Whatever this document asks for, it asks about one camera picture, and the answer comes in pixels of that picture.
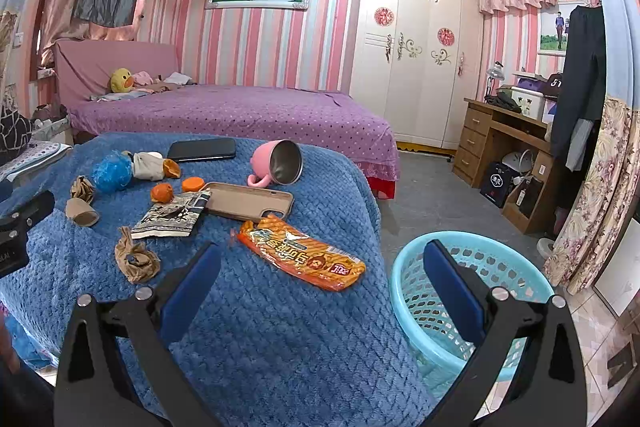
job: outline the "pink mug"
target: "pink mug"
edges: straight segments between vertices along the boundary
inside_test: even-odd
[[[250,187],[266,188],[271,183],[290,185],[302,174],[302,153],[291,140],[263,143],[251,156],[251,166],[255,174],[246,181]]]

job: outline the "wardrobe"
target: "wardrobe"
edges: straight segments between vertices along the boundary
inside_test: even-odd
[[[476,97],[478,0],[360,0],[350,95],[396,140],[456,149]]]

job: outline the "mug handle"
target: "mug handle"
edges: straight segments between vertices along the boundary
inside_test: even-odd
[[[273,180],[271,180],[271,176],[268,174],[260,181],[258,181],[258,176],[256,176],[255,174],[250,174],[246,180],[246,184],[253,188],[267,188],[272,181]]]

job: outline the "crumpled stocking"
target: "crumpled stocking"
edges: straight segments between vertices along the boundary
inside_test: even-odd
[[[132,284],[146,282],[160,271],[160,259],[145,243],[133,243],[131,229],[120,227],[122,237],[115,248],[116,263]]]
[[[89,181],[89,178],[85,176],[78,176],[73,185],[71,185],[71,197],[86,201],[89,204],[94,201],[94,192],[95,187]]]

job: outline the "wooden desk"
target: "wooden desk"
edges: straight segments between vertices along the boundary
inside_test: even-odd
[[[490,163],[501,161],[510,152],[524,148],[535,156],[534,177],[543,183],[530,217],[516,205],[518,191],[507,197],[502,215],[521,232],[543,232],[554,219],[556,192],[562,166],[554,165],[546,124],[500,107],[465,98],[468,103],[465,126],[460,136],[453,172],[473,188],[479,188]]]

